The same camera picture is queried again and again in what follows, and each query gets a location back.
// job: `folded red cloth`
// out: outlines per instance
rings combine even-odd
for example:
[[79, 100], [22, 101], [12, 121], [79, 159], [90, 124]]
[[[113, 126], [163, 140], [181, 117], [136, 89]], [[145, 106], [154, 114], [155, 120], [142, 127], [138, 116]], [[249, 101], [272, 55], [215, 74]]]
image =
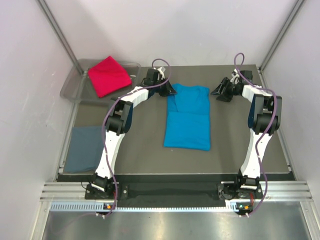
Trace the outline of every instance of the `folded red cloth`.
[[99, 98], [132, 83], [126, 70], [111, 56], [90, 68], [88, 75]]

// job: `floor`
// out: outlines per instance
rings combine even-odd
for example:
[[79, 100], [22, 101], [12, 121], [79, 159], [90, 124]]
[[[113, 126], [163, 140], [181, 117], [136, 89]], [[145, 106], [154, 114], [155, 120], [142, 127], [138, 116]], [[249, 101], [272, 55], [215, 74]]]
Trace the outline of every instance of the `floor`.
[[[224, 77], [231, 76], [233, 69], [232, 65], [174, 66], [170, 82], [186, 86], [201, 85], [213, 90]], [[242, 69], [251, 70], [253, 83], [261, 85], [255, 65], [245, 65]], [[146, 76], [147, 70], [148, 67], [141, 69], [138, 82]], [[115, 173], [118, 175], [237, 173], [247, 154], [250, 139], [247, 119], [251, 104], [240, 96], [235, 96], [229, 103], [217, 101], [214, 96], [209, 98], [210, 151], [163, 146], [167, 100], [165, 97], [155, 95], [134, 109], [132, 126], [119, 149]], [[105, 106], [80, 104], [74, 126], [100, 126], [106, 112]], [[267, 173], [289, 172], [277, 134], [268, 144], [263, 165]]]
[[50, 212], [43, 240], [310, 240], [299, 202], [266, 202], [250, 218], [233, 212]]

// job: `clear tray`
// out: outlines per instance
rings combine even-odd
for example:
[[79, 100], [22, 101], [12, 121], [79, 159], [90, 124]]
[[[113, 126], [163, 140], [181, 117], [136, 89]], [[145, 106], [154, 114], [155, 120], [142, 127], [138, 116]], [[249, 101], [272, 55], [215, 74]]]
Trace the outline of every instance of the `clear tray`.
[[[79, 63], [84, 70], [88, 70], [101, 62], [101, 60], [95, 59], [80, 59]], [[73, 67], [65, 80], [60, 96], [68, 99], [73, 103], [84, 103], [94, 105], [108, 105], [109, 100], [112, 97], [119, 97], [123, 94], [130, 92], [138, 83], [141, 66], [138, 63], [122, 62], [118, 61], [119, 64], [129, 74], [132, 84], [130, 86], [121, 88], [114, 91], [104, 97], [98, 97], [96, 91], [91, 83], [90, 78], [80, 76], [77, 70]]]

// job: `white backdrop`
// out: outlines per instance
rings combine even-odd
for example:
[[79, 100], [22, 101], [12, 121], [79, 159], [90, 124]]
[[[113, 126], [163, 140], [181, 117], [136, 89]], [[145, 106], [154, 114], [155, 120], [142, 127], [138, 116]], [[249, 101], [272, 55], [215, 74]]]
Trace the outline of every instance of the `white backdrop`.
[[47, 0], [78, 59], [260, 65], [295, 0]]
[[0, 239], [25, 240], [56, 170], [72, 64], [35, 0], [2, 1], [0, 11]]
[[265, 70], [282, 96], [281, 128], [300, 179], [320, 211], [320, 1], [308, 0]]

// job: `folded cloth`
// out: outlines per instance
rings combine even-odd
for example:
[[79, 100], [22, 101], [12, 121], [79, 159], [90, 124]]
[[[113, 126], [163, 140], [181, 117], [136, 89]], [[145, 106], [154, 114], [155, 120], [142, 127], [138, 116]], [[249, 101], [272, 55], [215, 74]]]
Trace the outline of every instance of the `folded cloth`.
[[100, 163], [103, 149], [101, 126], [73, 127], [64, 172], [95, 170]]
[[99, 98], [132, 84], [127, 71], [111, 56], [90, 68], [88, 76]]
[[164, 146], [209, 151], [209, 88], [174, 84], [177, 94], [167, 97]]

